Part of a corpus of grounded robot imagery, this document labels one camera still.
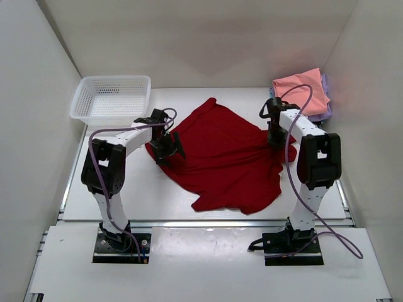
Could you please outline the red t shirt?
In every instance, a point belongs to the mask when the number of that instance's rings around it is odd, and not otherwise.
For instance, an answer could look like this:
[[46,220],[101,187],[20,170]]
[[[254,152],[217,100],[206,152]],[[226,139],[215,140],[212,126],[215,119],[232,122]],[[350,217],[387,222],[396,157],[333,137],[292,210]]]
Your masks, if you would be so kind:
[[281,194],[280,174],[297,149],[274,149],[262,130],[229,108],[207,99],[175,129],[185,156],[167,158],[161,170],[183,189],[197,194],[197,211],[264,210]]

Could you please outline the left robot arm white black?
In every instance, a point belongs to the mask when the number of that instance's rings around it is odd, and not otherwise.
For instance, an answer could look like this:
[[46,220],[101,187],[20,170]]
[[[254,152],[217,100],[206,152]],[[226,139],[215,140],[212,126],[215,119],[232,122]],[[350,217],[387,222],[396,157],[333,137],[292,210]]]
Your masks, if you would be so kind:
[[99,227],[105,240],[118,252],[135,248],[141,253],[120,196],[126,159],[144,145],[151,147],[157,165],[168,165],[168,158],[177,154],[185,158],[179,133],[169,131],[176,116],[174,108],[154,109],[150,117],[137,118],[128,128],[96,130],[88,139],[81,182],[98,204],[103,219]]

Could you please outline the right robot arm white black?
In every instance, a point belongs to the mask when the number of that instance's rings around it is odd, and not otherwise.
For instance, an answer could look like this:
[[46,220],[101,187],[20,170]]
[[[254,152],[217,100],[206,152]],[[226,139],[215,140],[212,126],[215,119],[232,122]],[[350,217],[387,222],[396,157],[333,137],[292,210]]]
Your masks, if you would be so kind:
[[296,104],[288,104],[279,97],[267,100],[259,115],[269,119],[270,146],[287,147],[291,138],[299,144],[296,171],[300,187],[294,189],[297,203],[284,229],[264,233],[248,250],[263,250],[269,257],[291,257],[299,252],[318,255],[321,250],[315,232],[315,214],[329,188],[341,176],[340,137],[321,130],[300,113]]

